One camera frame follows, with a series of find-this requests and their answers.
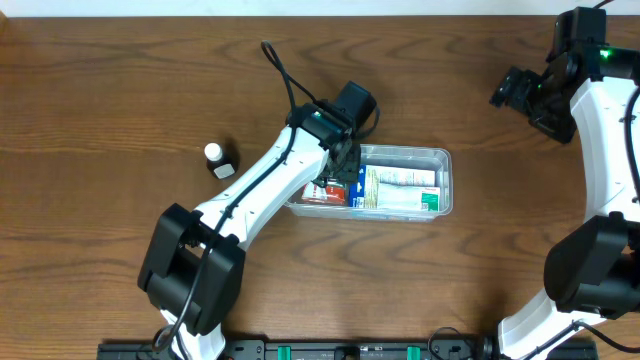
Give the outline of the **red cardboard box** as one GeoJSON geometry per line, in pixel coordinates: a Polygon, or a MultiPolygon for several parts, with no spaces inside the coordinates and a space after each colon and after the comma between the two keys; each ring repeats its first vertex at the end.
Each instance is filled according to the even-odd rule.
{"type": "Polygon", "coordinates": [[[345,185],[330,183],[321,187],[310,182],[304,186],[301,200],[310,204],[343,206],[346,203],[347,195],[348,191],[345,185]]]}

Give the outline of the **blue illustrated box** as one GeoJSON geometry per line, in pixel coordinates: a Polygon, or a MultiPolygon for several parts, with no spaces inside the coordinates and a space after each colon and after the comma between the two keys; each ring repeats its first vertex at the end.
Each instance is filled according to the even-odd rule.
{"type": "Polygon", "coordinates": [[[349,186],[347,205],[356,209],[439,212],[441,190],[433,170],[361,165],[349,186]]]}

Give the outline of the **white green box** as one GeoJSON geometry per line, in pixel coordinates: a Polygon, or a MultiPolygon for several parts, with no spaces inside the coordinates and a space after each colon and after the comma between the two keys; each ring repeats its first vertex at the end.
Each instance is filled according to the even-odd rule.
{"type": "Polygon", "coordinates": [[[380,209],[438,212],[440,195],[439,187],[381,183],[378,187],[376,205],[380,209]]]}

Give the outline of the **dark bottle white cap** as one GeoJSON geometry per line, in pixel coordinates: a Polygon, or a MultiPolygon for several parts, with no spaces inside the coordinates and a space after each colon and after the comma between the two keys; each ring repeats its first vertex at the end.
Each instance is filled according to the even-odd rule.
{"type": "Polygon", "coordinates": [[[204,155],[207,169],[216,178],[225,179],[236,173],[234,161],[218,143],[208,143],[204,155]]]}

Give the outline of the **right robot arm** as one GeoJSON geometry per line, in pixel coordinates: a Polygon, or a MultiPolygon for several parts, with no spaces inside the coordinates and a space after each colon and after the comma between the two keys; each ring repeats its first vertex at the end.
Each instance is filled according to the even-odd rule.
{"type": "Polygon", "coordinates": [[[511,68],[492,95],[561,143],[581,142],[584,222],[549,251],[544,287],[483,344],[486,359],[563,359],[582,330],[639,310],[639,54],[571,41],[543,74],[511,68]]]}

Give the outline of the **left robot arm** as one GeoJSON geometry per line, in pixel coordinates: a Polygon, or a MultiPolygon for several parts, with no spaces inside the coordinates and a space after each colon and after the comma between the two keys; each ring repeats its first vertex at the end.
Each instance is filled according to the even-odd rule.
{"type": "Polygon", "coordinates": [[[287,125],[244,175],[194,210],[167,208],[154,228],[138,286],[167,325],[151,342],[182,359],[216,359],[221,323],[242,283],[246,252],[285,201],[325,169],[330,151],[299,122],[287,125]]]}

